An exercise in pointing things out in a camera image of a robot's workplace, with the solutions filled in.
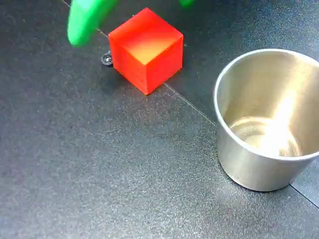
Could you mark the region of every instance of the green object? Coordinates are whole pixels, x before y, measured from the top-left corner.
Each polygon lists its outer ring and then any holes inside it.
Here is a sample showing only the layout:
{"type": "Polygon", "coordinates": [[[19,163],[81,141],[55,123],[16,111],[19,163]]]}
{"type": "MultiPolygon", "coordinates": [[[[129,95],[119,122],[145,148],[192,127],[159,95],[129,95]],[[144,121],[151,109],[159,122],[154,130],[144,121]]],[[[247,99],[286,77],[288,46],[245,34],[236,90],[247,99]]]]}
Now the green object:
{"type": "Polygon", "coordinates": [[[179,0],[179,3],[182,7],[188,7],[193,4],[195,0],[179,0]]]}
{"type": "Polygon", "coordinates": [[[113,9],[117,0],[73,0],[70,6],[68,39],[73,46],[82,46],[113,9]]]}

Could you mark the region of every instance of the red cube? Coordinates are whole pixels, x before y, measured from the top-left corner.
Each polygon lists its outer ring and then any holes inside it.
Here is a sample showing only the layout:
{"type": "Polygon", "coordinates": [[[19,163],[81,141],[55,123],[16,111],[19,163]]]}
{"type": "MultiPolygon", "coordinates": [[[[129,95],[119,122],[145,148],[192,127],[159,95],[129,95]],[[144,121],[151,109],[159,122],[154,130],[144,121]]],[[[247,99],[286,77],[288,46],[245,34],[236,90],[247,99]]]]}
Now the red cube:
{"type": "Polygon", "coordinates": [[[145,8],[109,34],[114,68],[148,95],[182,68],[183,34],[145,8]]]}

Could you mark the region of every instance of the stainless steel cup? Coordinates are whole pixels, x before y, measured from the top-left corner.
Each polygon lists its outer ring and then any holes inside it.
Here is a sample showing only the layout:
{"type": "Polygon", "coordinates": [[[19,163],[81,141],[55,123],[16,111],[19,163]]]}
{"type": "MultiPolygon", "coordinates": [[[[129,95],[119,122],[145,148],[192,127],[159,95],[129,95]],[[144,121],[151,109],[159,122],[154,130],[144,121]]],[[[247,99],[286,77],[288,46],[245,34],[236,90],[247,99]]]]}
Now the stainless steel cup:
{"type": "Polygon", "coordinates": [[[256,191],[283,188],[319,156],[319,63],[300,53],[246,53],[214,90],[219,161],[256,191]]]}

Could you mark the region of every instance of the small black screw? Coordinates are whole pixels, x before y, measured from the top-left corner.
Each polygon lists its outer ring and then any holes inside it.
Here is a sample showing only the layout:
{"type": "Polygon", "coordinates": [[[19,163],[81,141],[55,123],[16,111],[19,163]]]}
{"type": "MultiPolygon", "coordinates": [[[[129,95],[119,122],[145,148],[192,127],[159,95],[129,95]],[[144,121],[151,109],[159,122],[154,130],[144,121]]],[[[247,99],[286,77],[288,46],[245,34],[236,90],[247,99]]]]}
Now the small black screw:
{"type": "Polygon", "coordinates": [[[103,65],[105,65],[107,67],[113,66],[111,51],[108,51],[103,56],[101,56],[101,62],[103,65]]]}

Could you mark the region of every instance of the silver cup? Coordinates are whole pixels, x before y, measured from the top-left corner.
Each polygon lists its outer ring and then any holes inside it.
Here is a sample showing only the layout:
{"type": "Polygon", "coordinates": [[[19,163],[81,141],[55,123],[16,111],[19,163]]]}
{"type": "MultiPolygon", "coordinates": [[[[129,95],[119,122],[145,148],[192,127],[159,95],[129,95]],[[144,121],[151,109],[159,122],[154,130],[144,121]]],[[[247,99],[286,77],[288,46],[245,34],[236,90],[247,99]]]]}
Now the silver cup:
{"type": "Polygon", "coordinates": [[[230,62],[214,90],[219,161],[245,188],[289,184],[319,156],[319,63],[263,49],[230,62]]]}

